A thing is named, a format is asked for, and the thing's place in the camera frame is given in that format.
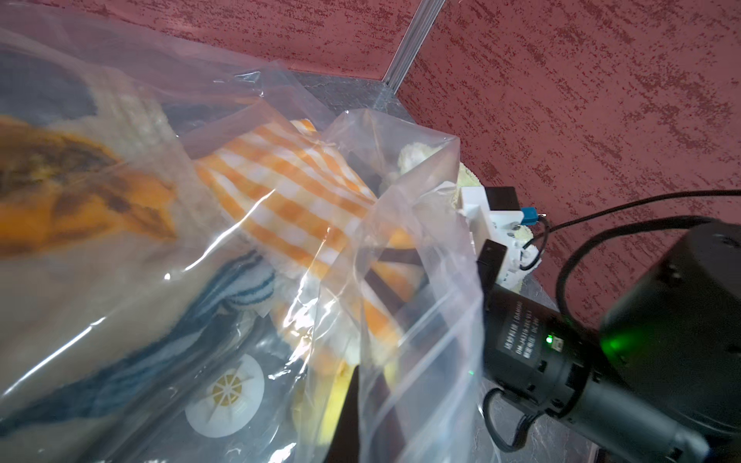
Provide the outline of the clear plastic vacuum bag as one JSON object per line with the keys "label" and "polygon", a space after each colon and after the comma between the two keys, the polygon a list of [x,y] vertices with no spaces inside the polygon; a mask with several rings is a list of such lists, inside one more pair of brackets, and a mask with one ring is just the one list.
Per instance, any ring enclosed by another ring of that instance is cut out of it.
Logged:
{"label": "clear plastic vacuum bag", "polygon": [[276,65],[1,5],[5,462],[470,462],[460,142]]}

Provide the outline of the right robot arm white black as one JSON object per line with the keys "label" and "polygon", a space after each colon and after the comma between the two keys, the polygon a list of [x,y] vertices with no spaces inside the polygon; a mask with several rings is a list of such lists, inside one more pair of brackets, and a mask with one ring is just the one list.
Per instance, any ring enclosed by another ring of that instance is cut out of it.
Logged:
{"label": "right robot arm white black", "polygon": [[[598,245],[665,230],[682,237],[604,316],[597,331],[567,306],[567,281]],[[595,235],[567,260],[548,309],[484,286],[482,416],[515,453],[547,416],[627,462],[740,458],[740,228],[679,216]]]}

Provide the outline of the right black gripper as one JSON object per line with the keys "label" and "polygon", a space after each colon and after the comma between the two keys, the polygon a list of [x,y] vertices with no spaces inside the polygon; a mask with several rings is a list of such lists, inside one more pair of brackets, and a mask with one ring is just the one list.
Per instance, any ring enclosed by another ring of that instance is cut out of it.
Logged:
{"label": "right black gripper", "polygon": [[596,414],[596,387],[588,349],[561,315],[496,283],[505,246],[490,239],[479,252],[484,290],[484,378],[495,384],[482,404],[495,399],[522,413],[551,417]]}

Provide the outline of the orange white checkered blanket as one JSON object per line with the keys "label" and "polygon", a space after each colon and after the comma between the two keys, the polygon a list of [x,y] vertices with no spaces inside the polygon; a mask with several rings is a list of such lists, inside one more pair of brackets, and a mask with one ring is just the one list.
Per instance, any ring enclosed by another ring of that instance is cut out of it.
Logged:
{"label": "orange white checkered blanket", "polygon": [[322,283],[376,196],[308,120],[269,122],[196,160],[195,170],[275,270],[271,317],[306,345],[341,308]]}

